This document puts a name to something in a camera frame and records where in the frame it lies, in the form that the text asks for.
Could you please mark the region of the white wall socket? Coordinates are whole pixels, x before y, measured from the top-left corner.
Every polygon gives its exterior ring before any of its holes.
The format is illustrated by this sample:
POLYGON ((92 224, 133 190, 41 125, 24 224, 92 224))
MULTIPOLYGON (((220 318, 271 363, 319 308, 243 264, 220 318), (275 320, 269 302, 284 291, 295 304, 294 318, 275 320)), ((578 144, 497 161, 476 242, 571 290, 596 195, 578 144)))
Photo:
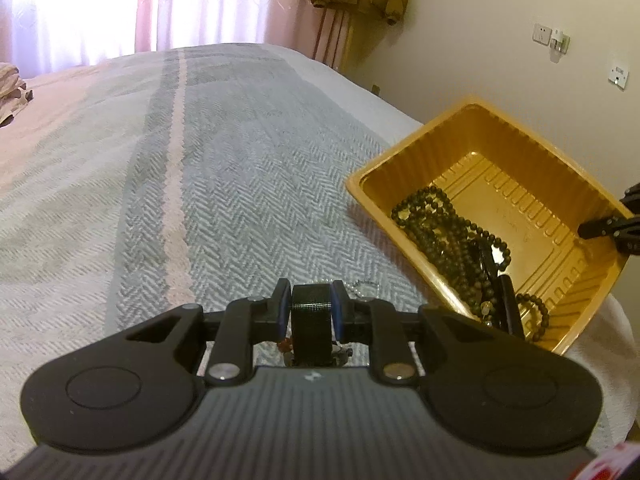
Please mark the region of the white wall socket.
POLYGON ((614 61, 608 72, 608 81, 614 84, 620 90, 625 90, 628 82, 629 70, 628 64, 624 62, 614 61))
POLYGON ((565 54, 570 45, 570 36, 561 29, 535 24, 533 29, 533 42, 549 47, 554 52, 565 54))

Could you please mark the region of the yellow plastic tray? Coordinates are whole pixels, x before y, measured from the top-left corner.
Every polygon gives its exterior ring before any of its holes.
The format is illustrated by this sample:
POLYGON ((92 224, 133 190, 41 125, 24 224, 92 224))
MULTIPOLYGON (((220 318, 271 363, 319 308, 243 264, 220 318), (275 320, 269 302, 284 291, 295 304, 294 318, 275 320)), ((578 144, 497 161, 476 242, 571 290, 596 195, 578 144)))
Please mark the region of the yellow plastic tray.
POLYGON ((589 240, 589 221, 632 212, 573 159, 495 107, 468 99, 356 170, 346 188, 447 307, 469 307, 390 218, 393 206, 436 185, 458 214, 501 237, 517 292, 544 300, 550 325, 539 347, 563 354, 585 330, 623 271, 605 228, 589 240))

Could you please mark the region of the pink curtain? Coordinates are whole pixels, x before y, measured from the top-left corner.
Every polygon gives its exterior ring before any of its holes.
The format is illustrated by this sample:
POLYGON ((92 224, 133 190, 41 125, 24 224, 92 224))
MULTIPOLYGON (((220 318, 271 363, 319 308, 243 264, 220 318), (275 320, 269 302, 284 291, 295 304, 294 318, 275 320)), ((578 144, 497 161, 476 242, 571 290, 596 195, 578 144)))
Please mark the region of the pink curtain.
POLYGON ((1 58, 25 77, 229 42, 312 58, 320 13, 310 0, 1 0, 1 58))

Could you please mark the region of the grey herringbone bed blanket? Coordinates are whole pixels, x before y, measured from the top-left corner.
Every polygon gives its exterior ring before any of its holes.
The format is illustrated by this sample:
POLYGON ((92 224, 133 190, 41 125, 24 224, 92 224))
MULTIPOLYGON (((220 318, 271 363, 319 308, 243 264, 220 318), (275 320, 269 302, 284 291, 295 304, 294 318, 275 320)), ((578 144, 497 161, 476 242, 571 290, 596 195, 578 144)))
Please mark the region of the grey herringbone bed blanket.
POLYGON ((32 84, 1 131, 1 474, 6 479, 564 479, 620 453, 639 401, 628 320, 608 294, 563 354, 485 324, 472 241, 508 244, 438 186, 395 222, 469 307, 440 300, 346 188, 423 126, 323 65, 254 44, 127 56, 32 84), (332 364, 254 345, 210 386, 204 314, 342 281, 400 313, 414 385, 365 344, 332 364))

